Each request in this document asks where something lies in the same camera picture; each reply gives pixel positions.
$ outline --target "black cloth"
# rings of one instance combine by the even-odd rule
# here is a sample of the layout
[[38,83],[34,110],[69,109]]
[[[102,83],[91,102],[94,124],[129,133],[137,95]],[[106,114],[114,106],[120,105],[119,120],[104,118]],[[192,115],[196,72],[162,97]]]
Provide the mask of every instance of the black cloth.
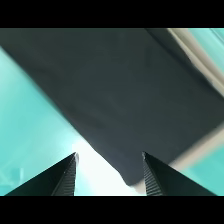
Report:
[[128,185],[142,151],[170,163],[224,120],[165,29],[0,29],[0,45]]

